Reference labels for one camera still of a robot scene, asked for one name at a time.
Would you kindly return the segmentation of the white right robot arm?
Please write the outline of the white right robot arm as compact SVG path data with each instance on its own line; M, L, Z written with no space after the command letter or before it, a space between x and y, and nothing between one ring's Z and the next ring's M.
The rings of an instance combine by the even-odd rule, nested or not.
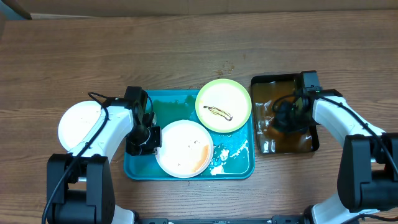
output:
M326 128L343 148L337 191L308 206L292 223L358 223L397 207L397 133L373 126L336 90L299 90L272 104L273 127L294 133L313 124Z

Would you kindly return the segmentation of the white plate with sauce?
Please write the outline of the white plate with sauce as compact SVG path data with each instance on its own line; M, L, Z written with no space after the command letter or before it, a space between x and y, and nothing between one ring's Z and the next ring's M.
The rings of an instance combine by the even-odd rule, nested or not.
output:
M162 130L162 144L155 158L167 174L187 179L201 174L210 165L213 153L209 132L202 125L183 119Z

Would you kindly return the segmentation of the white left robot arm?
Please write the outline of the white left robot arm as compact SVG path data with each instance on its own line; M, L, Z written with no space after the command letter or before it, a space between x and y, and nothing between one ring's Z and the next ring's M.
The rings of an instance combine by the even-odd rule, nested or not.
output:
M62 116L58 138L66 149L47 161L47 203L42 223L135 223L116 205L110 163L122 141L132 156L154 154L161 128L145 101L83 101Z

